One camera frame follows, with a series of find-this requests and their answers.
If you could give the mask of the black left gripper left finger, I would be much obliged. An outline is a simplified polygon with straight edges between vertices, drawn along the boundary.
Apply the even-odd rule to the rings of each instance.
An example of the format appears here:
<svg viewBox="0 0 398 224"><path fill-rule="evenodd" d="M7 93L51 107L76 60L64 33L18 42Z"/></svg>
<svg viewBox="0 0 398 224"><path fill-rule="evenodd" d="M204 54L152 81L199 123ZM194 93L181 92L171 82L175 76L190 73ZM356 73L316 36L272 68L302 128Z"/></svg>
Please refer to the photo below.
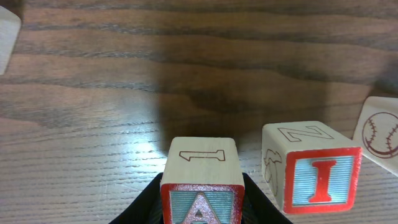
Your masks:
<svg viewBox="0 0 398 224"><path fill-rule="evenodd" d="M160 197L161 178L162 173L157 174L132 204L109 224L163 223Z"/></svg>

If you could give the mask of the blue number 2 block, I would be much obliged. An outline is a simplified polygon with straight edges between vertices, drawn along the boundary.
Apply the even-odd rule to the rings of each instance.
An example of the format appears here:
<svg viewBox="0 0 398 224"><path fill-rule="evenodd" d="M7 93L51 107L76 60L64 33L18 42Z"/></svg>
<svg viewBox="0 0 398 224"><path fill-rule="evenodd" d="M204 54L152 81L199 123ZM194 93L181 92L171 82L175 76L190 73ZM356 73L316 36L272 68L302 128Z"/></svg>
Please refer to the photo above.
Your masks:
<svg viewBox="0 0 398 224"><path fill-rule="evenodd" d="M365 157L397 175L397 98L368 97L353 140L362 145Z"/></svg>

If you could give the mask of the red letter I block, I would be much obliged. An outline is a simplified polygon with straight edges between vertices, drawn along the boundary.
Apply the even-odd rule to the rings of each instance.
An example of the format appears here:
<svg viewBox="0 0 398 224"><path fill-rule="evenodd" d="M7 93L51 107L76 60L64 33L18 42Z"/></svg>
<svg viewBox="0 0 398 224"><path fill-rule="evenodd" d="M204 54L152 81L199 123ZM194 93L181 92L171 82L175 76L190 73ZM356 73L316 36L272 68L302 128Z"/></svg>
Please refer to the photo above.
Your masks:
<svg viewBox="0 0 398 224"><path fill-rule="evenodd" d="M262 128L262 174L286 214L350 210L362 147L320 121Z"/></svg>

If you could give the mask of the red letter A block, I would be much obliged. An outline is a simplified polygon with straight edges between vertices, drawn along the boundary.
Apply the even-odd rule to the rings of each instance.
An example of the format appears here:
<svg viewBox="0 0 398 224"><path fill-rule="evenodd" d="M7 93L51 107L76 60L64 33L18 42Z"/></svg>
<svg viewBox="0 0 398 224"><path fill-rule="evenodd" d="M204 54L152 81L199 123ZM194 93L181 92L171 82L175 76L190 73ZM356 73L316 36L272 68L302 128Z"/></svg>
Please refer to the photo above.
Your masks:
<svg viewBox="0 0 398 224"><path fill-rule="evenodd" d="M164 223L242 219L245 184L232 138L173 138L160 181Z"/></svg>

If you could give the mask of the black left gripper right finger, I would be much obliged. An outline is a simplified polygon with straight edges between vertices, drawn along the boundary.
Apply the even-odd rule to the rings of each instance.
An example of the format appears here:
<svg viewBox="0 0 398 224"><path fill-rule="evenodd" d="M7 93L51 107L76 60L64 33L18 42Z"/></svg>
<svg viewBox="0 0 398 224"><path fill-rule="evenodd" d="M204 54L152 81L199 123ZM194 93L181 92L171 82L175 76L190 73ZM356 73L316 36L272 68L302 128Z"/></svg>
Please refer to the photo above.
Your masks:
<svg viewBox="0 0 398 224"><path fill-rule="evenodd" d="M245 192L241 223L292 224L292 222L273 205L247 173L243 173L243 179Z"/></svg>

